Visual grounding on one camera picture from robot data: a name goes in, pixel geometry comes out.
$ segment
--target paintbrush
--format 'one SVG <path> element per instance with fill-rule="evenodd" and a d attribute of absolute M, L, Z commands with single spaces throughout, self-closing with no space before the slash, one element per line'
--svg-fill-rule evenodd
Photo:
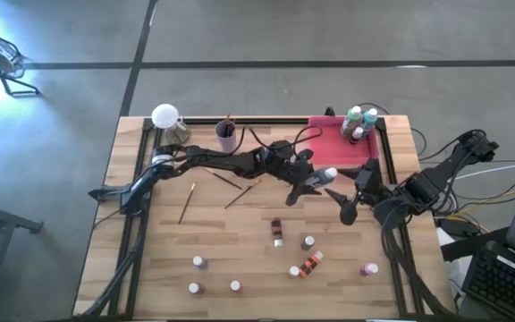
<path fill-rule="evenodd" d="M 255 187 L 256 184 L 258 184 L 260 182 L 259 179 L 257 179 L 252 185 L 248 186 L 248 188 L 246 188 L 245 191 L 242 191 L 238 197 L 234 198 L 229 204 L 227 204 L 224 209 L 227 209 L 229 206 L 231 206 L 234 202 L 236 202 L 237 199 L 241 198 L 241 196 L 245 195 L 246 192 L 248 192 L 251 188 Z"/>
<path fill-rule="evenodd" d="M 184 205 L 184 209 L 182 210 L 182 214 L 180 215 L 180 220 L 178 221 L 178 225 L 182 222 L 182 219 L 184 218 L 184 214 L 186 213 L 186 208 L 188 207 L 188 204 L 190 204 L 190 198 L 192 198 L 192 193 L 194 192 L 194 187 L 196 187 L 196 182 L 192 184 L 192 188 L 190 189 L 190 194 L 188 195 L 188 198 L 186 199 L 186 204 Z"/>
<path fill-rule="evenodd" d="M 233 182 L 229 181 L 228 179 L 224 178 L 222 175 L 217 174 L 217 173 L 215 173 L 214 171 L 212 171 L 212 170 L 210 170 L 210 169 L 208 169 L 208 168 L 204 168 L 204 169 L 205 169 L 206 171 L 210 172 L 213 176 L 218 177 L 218 178 L 222 179 L 223 181 L 230 183 L 232 186 L 234 186 L 234 187 L 236 187 L 236 188 L 238 188 L 238 189 L 240 189 L 240 190 L 242 190 L 242 189 L 243 189 L 243 188 L 242 188 L 242 187 L 240 187 L 239 185 L 237 185 L 237 184 L 235 184 L 235 183 L 233 183 Z"/>

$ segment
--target keyboard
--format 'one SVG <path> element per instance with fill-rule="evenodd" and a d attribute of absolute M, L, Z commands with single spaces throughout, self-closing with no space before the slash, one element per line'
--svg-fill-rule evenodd
<path fill-rule="evenodd" d="M 462 291 L 515 320 L 515 253 L 487 242 L 472 258 Z"/>

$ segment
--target small bottle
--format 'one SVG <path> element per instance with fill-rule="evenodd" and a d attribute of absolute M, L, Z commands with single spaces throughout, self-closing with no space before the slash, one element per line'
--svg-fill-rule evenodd
<path fill-rule="evenodd" d="M 364 133 L 363 128 L 358 126 L 357 129 L 355 129 L 355 131 L 353 131 L 353 134 L 351 134 L 351 136 L 349 138 L 349 143 L 350 144 L 359 143 L 359 141 L 363 137 L 363 133 Z"/>
<path fill-rule="evenodd" d="M 315 238 L 313 238 L 313 236 L 307 236 L 301 243 L 301 249 L 310 250 L 311 247 L 313 247 L 313 244 L 315 244 Z"/>
<path fill-rule="evenodd" d="M 337 169 L 334 167 L 324 167 L 311 173 L 303 183 L 312 188 L 319 188 L 333 182 L 335 177 L 337 177 Z"/>
<path fill-rule="evenodd" d="M 298 277 L 300 275 L 299 267 L 291 267 L 290 268 L 290 277 Z"/>
<path fill-rule="evenodd" d="M 300 277 L 305 278 L 309 274 L 311 274 L 315 267 L 317 267 L 317 264 L 321 262 L 321 259 L 323 259 L 323 253 L 321 251 L 318 251 L 315 254 L 311 255 L 311 257 L 308 258 L 305 261 L 305 263 L 303 263 L 303 265 L 301 265 Z"/>
<path fill-rule="evenodd" d="M 353 108 L 349 109 L 347 116 L 345 116 L 343 124 L 341 125 L 341 135 L 345 138 L 349 138 L 353 133 L 353 130 L 359 126 L 362 119 L 363 114 L 361 113 L 361 108 L 359 106 L 354 106 Z"/>
<path fill-rule="evenodd" d="M 195 256 L 192 259 L 192 264 L 194 264 L 195 267 L 198 269 L 206 269 L 207 268 L 207 260 L 203 259 L 200 256 Z"/>
<path fill-rule="evenodd" d="M 371 108 L 366 111 L 363 115 L 363 121 L 361 121 L 360 127 L 363 129 L 363 136 L 366 136 L 373 128 L 375 127 L 376 119 L 378 118 L 376 114 L 376 108 Z"/>
<path fill-rule="evenodd" d="M 232 281 L 230 283 L 230 288 L 234 292 L 241 292 L 241 283 L 239 281 Z"/>
<path fill-rule="evenodd" d="M 363 276 L 375 275 L 379 271 L 379 266 L 374 263 L 363 265 L 360 269 L 360 273 Z"/>
<path fill-rule="evenodd" d="M 282 220 L 280 218 L 274 218 L 272 220 L 272 234 L 274 235 L 274 246 L 283 246 L 283 231 L 282 231 Z"/>
<path fill-rule="evenodd" d="M 188 286 L 188 291 L 195 295 L 203 294 L 205 290 L 204 285 L 198 283 L 190 283 L 190 286 Z"/>

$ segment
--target pen holder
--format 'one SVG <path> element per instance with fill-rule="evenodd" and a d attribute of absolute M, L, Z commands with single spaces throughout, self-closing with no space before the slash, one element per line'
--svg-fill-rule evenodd
<path fill-rule="evenodd" d="M 222 151 L 231 153 L 236 148 L 236 124 L 223 120 L 215 125 L 215 135 L 222 146 Z"/>

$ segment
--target concrete floor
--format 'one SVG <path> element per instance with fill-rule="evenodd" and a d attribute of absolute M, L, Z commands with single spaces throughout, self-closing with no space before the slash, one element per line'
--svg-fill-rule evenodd
<path fill-rule="evenodd" d="M 34 63 L 132 62 L 148 0 L 0 0 L 0 36 Z M 515 0 L 160 0 L 145 62 L 515 59 Z M 45 220 L 18 231 L 0 280 L 0 320 L 70 316 L 130 70 L 27 71 L 43 97 L 0 88 L 0 208 Z M 515 159 L 515 67 L 143 70 L 130 115 L 163 102 L 185 115 L 344 112 L 372 101 L 408 114 L 425 155 L 472 128 Z M 497 166 L 474 165 L 462 173 Z M 458 181 L 483 197 L 515 169 Z M 480 208 L 490 229 L 515 203 Z"/>

